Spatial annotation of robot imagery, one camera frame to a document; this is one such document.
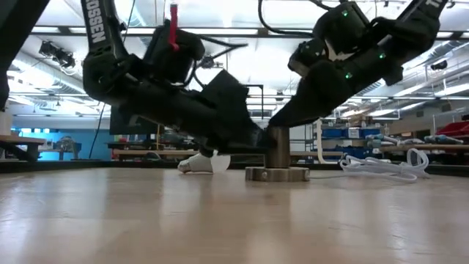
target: red zip tie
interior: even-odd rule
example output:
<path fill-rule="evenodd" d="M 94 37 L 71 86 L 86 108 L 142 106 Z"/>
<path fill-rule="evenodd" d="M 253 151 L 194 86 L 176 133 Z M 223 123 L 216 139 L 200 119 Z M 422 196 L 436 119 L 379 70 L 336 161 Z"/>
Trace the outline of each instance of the red zip tie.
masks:
<path fill-rule="evenodd" d="M 176 44 L 176 30 L 177 30 L 177 4 L 171 4 L 171 23 L 169 24 L 169 45 L 173 46 L 174 51 L 179 50 L 179 45 Z"/>

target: blue wall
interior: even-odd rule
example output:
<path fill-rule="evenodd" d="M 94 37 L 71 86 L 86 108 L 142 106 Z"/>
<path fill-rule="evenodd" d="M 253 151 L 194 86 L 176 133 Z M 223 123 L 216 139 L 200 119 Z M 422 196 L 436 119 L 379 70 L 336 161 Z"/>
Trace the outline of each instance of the blue wall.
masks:
<path fill-rule="evenodd" d="M 21 136 L 28 136 L 33 138 L 47 139 L 52 142 L 57 142 L 63 136 L 70 136 L 76 143 L 81 143 L 81 151 L 78 154 L 79 158 L 88 158 L 89 150 L 95 137 L 95 130 L 60 130 L 59 132 L 50 133 L 22 133 Z M 109 135 L 109 130 L 101 130 L 97 135 L 95 147 L 91 158 L 97 158 L 104 161 L 111 160 L 111 150 L 108 149 L 107 142 L 113 142 L 114 136 Z M 58 161 L 58 153 L 40 153 L 41 161 Z M 69 161 L 73 158 L 72 153 L 64 153 L 64 161 Z"/>

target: fluorescent light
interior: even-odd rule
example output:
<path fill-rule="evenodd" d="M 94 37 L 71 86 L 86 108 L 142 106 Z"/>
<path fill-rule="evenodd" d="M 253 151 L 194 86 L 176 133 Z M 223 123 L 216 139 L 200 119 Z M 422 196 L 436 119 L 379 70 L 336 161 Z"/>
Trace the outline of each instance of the fluorescent light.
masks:
<path fill-rule="evenodd" d="M 148 34 L 151 35 L 155 31 L 155 28 L 129 28 L 127 34 Z"/>
<path fill-rule="evenodd" d="M 434 100 L 435 97 L 401 97 L 401 100 Z"/>
<path fill-rule="evenodd" d="M 272 106 L 272 105 L 264 106 L 264 110 L 274 110 L 275 108 L 277 108 L 277 106 Z M 248 110 L 262 110 L 262 106 L 248 104 Z"/>
<path fill-rule="evenodd" d="M 45 114 L 14 114 L 15 117 L 46 117 Z"/>
<path fill-rule="evenodd" d="M 452 34 L 453 32 L 438 32 L 437 37 L 450 37 Z"/>
<path fill-rule="evenodd" d="M 413 92 L 419 90 L 420 88 L 421 88 L 420 86 L 415 86 L 415 87 L 407 88 L 407 89 L 402 90 L 401 92 L 396 93 L 394 96 L 408 95 L 408 94 L 410 94 L 410 93 L 413 93 Z"/>
<path fill-rule="evenodd" d="M 379 117 L 379 116 L 382 116 L 382 115 L 385 115 L 385 114 L 390 114 L 394 111 L 396 111 L 396 109 L 383 109 L 383 110 L 378 110 L 378 111 L 371 112 L 368 115 L 371 116 L 371 117 Z"/>
<path fill-rule="evenodd" d="M 402 107 L 401 110 L 402 110 L 402 111 L 406 111 L 406 110 L 415 108 L 415 107 L 417 107 L 417 106 L 421 106 L 421 105 L 423 105 L 424 103 L 425 103 L 425 102 L 413 103 L 413 104 L 411 104 L 411 105 Z"/>
<path fill-rule="evenodd" d="M 385 100 L 388 99 L 387 96 L 352 96 L 350 99 L 359 99 L 359 100 Z"/>
<path fill-rule="evenodd" d="M 73 27 L 73 28 L 69 28 L 69 30 L 73 34 L 86 34 L 86 28 L 84 27 Z"/>
<path fill-rule="evenodd" d="M 182 28 L 182 30 L 194 34 L 225 34 L 225 35 L 236 35 L 236 34 L 251 34 L 257 35 L 257 29 L 192 29 Z"/>
<path fill-rule="evenodd" d="M 356 115 L 356 114 L 361 114 L 365 111 L 366 111 L 366 109 L 346 111 L 345 113 L 343 113 L 343 115 L 341 117 L 351 117 L 351 116 Z"/>
<path fill-rule="evenodd" d="M 60 30 L 56 26 L 35 26 L 32 33 L 60 33 Z"/>
<path fill-rule="evenodd" d="M 453 87 L 446 88 L 443 91 L 436 92 L 435 96 L 453 95 L 458 92 L 463 92 L 467 89 L 469 89 L 469 85 L 467 84 L 456 85 Z"/>
<path fill-rule="evenodd" d="M 26 98 L 22 98 L 20 96 L 16 96 L 16 95 L 9 96 L 8 100 L 10 100 L 12 102 L 16 102 L 16 103 L 21 103 L 21 104 L 24 104 L 24 105 L 27 105 L 27 106 L 33 106 L 34 105 L 34 103 L 31 102 L 30 100 L 28 100 Z"/>
<path fill-rule="evenodd" d="M 401 119 L 398 117 L 373 117 L 373 120 L 385 121 L 385 120 L 401 120 Z"/>

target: workbench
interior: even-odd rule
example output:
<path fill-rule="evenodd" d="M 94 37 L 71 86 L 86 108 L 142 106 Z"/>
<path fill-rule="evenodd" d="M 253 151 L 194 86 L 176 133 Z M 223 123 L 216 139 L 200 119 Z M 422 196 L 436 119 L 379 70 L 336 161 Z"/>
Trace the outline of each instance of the workbench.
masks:
<path fill-rule="evenodd" d="M 24 136 L 0 135 L 0 148 L 12 153 L 21 160 L 34 160 L 39 157 L 39 146 L 45 144 L 45 139 L 30 138 Z M 15 146 L 26 145 L 26 152 Z"/>
<path fill-rule="evenodd" d="M 438 176 L 404 185 L 245 182 L 243 170 L 0 175 L 0 255 L 5 264 L 469 263 L 468 190 L 467 178 Z"/>

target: ceiling light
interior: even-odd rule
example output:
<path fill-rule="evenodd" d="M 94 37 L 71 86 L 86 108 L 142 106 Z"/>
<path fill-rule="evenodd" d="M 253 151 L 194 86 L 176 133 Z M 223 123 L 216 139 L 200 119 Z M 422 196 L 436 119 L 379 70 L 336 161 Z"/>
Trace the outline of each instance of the ceiling light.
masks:
<path fill-rule="evenodd" d="M 73 27 L 73 28 L 69 28 L 69 30 L 73 34 L 86 34 L 86 28 L 85 27 Z"/>
<path fill-rule="evenodd" d="M 155 31 L 154 28 L 129 28 L 127 30 L 127 34 L 132 35 L 132 34 L 147 34 L 151 35 Z"/>
<path fill-rule="evenodd" d="M 264 110 L 274 110 L 277 106 L 266 105 L 264 106 Z M 248 105 L 248 110 L 262 110 L 262 106 L 260 105 Z"/>
<path fill-rule="evenodd" d="M 408 94 L 410 94 L 410 93 L 413 93 L 413 92 L 417 91 L 417 90 L 420 89 L 420 88 L 421 88 L 420 86 L 415 86 L 415 87 L 407 88 L 407 89 L 402 90 L 401 92 L 396 93 L 394 96 L 408 95 Z"/>
<path fill-rule="evenodd" d="M 458 93 L 458 92 L 463 92 L 467 89 L 469 89 L 468 84 L 456 85 L 456 86 L 453 86 L 453 87 L 446 88 L 443 91 L 436 92 L 435 96 L 453 95 L 453 94 Z"/>
<path fill-rule="evenodd" d="M 453 32 L 438 32 L 437 37 L 450 37 L 452 34 Z"/>
<path fill-rule="evenodd" d="M 9 96 L 8 100 L 10 100 L 12 102 L 23 104 L 23 105 L 27 105 L 27 106 L 33 106 L 34 105 L 34 103 L 31 102 L 30 100 L 28 100 L 26 98 L 22 98 L 20 96 L 16 96 L 16 95 Z"/>
<path fill-rule="evenodd" d="M 366 109 L 346 111 L 345 113 L 343 113 L 343 115 L 341 117 L 351 117 L 351 116 L 356 115 L 356 114 L 361 114 L 365 111 L 366 111 Z"/>
<path fill-rule="evenodd" d="M 386 120 L 401 120 L 401 119 L 398 117 L 373 117 L 373 120 L 386 121 Z"/>
<path fill-rule="evenodd" d="M 182 30 L 194 34 L 217 34 L 217 35 L 236 35 L 236 34 L 250 34 L 256 35 L 257 29 L 192 29 L 182 28 Z"/>
<path fill-rule="evenodd" d="M 402 111 L 410 110 L 410 109 L 415 108 L 415 107 L 417 107 L 417 106 L 421 106 L 421 105 L 423 105 L 424 103 L 425 103 L 425 102 L 413 103 L 413 104 L 411 104 L 411 105 L 402 107 L 401 110 L 402 110 Z"/>
<path fill-rule="evenodd" d="M 371 117 L 379 117 L 379 116 L 382 116 L 382 115 L 385 115 L 385 114 L 390 114 L 394 111 L 396 111 L 396 109 L 383 109 L 383 110 L 378 110 L 378 111 L 371 112 L 368 115 L 371 116 Z"/>
<path fill-rule="evenodd" d="M 60 30 L 56 26 L 35 26 L 32 33 L 60 33 Z"/>

